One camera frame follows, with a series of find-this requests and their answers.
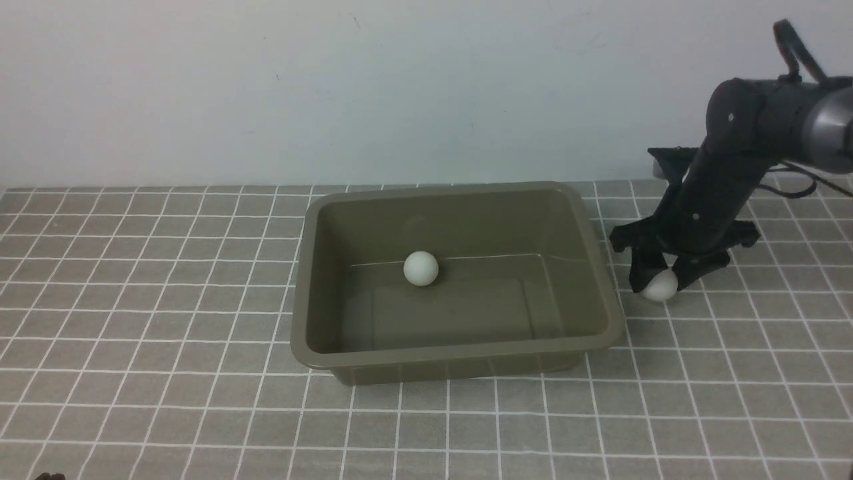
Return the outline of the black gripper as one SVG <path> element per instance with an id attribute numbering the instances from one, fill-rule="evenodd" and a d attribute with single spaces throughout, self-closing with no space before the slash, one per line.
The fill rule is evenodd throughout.
<path id="1" fill-rule="evenodd" d="M 773 167 L 758 155 L 710 154 L 706 148 L 649 148 L 668 185 L 652 215 L 615 227 L 616 252 L 631 249 L 628 282 L 634 293 L 665 271 L 663 254 L 675 255 L 677 292 L 727 267 L 727 249 L 750 248 L 760 238 L 753 222 L 738 215 Z"/>

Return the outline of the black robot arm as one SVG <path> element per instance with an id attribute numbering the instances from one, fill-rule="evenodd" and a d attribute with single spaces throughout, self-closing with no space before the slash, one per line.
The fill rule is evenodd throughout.
<path id="1" fill-rule="evenodd" d="M 700 146 L 649 154 L 668 186 L 651 216 L 612 229 L 610 245 L 631 251 L 632 291 L 665 273 L 682 291 L 727 267 L 729 249 L 758 242 L 756 225 L 738 215 L 773 167 L 851 173 L 851 78 L 726 80 L 710 97 Z"/>

